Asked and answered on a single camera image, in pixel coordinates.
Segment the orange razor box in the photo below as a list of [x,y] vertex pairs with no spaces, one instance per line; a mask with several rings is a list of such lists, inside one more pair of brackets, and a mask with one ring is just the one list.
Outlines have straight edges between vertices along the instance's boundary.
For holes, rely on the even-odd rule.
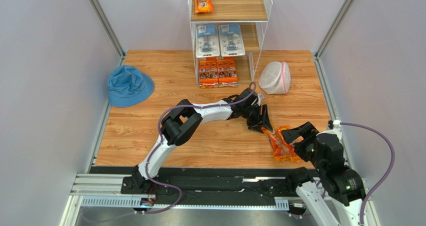
[[215,57],[198,58],[198,81],[202,89],[219,85],[217,59]]
[[232,86],[238,82],[237,67],[234,57],[216,57],[219,86]]

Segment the white Gillette razor pack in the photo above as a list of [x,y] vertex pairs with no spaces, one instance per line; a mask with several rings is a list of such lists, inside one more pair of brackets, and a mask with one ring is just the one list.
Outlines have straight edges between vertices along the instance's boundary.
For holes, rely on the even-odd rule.
[[218,26],[221,56],[244,56],[246,53],[241,27],[237,23]]

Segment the blue card razor blister pack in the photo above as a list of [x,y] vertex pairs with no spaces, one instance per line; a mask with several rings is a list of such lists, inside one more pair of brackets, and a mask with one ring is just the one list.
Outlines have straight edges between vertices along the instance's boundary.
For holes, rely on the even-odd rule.
[[220,56],[219,34],[216,25],[198,25],[195,42],[196,58]]

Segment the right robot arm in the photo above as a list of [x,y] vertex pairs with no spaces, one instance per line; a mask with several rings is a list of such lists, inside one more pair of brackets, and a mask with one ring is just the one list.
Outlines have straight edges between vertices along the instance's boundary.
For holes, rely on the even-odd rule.
[[316,223],[320,226],[364,226],[362,204],[366,192],[361,176],[345,164],[340,120],[330,120],[328,130],[322,132],[310,122],[292,129],[281,127],[278,132],[282,141],[292,146],[302,160],[312,163],[322,187],[336,207],[338,218],[321,197],[307,168],[290,170],[285,178],[285,189],[303,200]]

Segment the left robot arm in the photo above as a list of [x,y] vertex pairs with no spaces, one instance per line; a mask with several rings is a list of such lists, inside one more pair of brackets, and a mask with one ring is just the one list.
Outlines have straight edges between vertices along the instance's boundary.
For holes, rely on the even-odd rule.
[[193,104],[184,99],[164,112],[157,124],[158,139],[146,158],[133,169],[131,176],[124,178],[123,188],[145,193],[151,187],[167,157],[178,146],[185,144],[200,124],[211,121],[226,121],[242,117],[249,130],[261,132],[272,130],[268,107],[261,103],[262,97],[254,89],[246,88],[215,103]]

